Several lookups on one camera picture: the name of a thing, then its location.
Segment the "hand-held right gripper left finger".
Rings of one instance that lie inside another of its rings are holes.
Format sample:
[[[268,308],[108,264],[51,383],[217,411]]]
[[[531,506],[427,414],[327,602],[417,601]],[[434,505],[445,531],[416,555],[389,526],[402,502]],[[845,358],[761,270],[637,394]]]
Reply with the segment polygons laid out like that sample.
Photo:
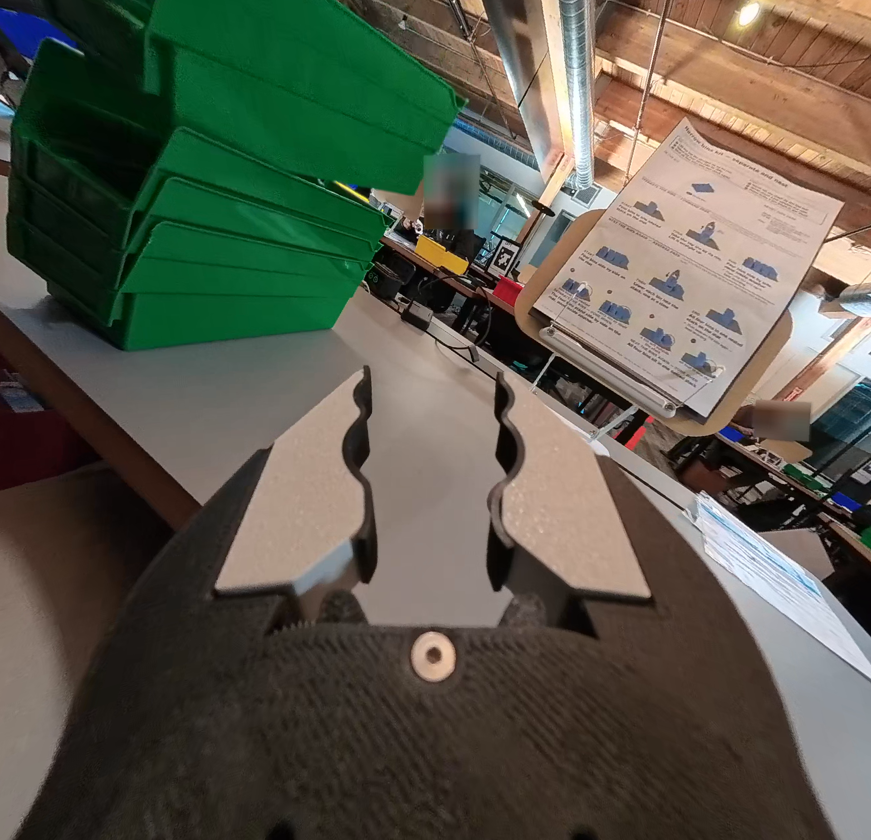
[[[378,561],[370,455],[372,376],[363,367],[278,437],[215,582],[221,597],[277,594],[316,613],[368,584]]]

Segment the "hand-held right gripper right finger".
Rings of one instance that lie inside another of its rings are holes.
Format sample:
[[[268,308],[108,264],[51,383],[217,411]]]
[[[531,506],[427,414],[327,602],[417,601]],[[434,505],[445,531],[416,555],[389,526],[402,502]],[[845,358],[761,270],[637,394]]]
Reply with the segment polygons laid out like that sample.
[[[528,594],[551,624],[569,626],[588,601],[646,606],[652,590],[583,432],[522,380],[495,377],[495,460],[487,496],[487,578],[496,593]]]

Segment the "grey desk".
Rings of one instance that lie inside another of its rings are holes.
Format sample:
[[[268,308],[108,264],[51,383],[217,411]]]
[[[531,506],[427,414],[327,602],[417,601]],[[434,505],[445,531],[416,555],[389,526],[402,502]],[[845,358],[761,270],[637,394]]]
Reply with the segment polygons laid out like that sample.
[[[81,327],[6,249],[2,355],[175,527],[257,450],[364,365],[378,565],[354,589],[376,624],[494,625],[508,593],[485,573],[494,381],[364,290],[327,331],[123,352]],[[838,838],[869,838],[869,681],[710,560],[694,496],[613,440],[611,458],[693,546],[752,629]]]

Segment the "blue plastic bin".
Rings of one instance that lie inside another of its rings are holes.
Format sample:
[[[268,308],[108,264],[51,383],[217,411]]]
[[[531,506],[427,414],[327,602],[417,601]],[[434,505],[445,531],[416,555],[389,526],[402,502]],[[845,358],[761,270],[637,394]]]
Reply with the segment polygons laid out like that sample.
[[[45,19],[21,11],[1,9],[1,30],[28,60],[36,58],[45,39],[57,40],[71,49],[78,48],[73,39]]]

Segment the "white paper with blue print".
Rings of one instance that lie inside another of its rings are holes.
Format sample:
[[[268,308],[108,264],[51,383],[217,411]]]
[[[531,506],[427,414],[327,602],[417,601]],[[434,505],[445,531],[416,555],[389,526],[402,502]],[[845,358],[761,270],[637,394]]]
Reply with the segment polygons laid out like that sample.
[[[869,680],[869,659],[809,572],[706,493],[696,497],[694,523],[713,561]]]

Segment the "person's beige trousers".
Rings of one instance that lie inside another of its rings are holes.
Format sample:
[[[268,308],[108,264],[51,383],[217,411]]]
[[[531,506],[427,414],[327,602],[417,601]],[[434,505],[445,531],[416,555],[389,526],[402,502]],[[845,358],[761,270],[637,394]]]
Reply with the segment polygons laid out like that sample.
[[[103,464],[2,491],[2,838],[17,833],[94,652],[171,535]]]

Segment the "red storage box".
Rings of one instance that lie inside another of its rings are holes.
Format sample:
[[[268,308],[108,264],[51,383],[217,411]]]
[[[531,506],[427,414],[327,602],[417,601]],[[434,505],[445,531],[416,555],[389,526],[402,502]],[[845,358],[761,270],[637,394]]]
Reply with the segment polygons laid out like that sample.
[[[1,362],[1,489],[64,475],[99,460],[71,424]]]

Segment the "yellow plastic bin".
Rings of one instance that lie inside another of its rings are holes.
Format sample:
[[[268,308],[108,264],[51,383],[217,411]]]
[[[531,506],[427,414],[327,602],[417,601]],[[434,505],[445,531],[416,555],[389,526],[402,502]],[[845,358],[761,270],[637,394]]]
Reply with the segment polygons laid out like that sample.
[[[425,235],[418,237],[415,253],[435,268],[445,269],[447,272],[455,275],[464,275],[470,265],[468,260],[453,254],[450,250]]]

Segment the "silver ventilation duct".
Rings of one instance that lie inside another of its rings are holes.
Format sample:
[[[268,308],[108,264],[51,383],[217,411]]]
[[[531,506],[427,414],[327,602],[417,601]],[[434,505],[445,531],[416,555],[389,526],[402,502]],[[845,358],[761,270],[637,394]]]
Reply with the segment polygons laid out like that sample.
[[[596,0],[558,0],[577,186],[594,183]]]

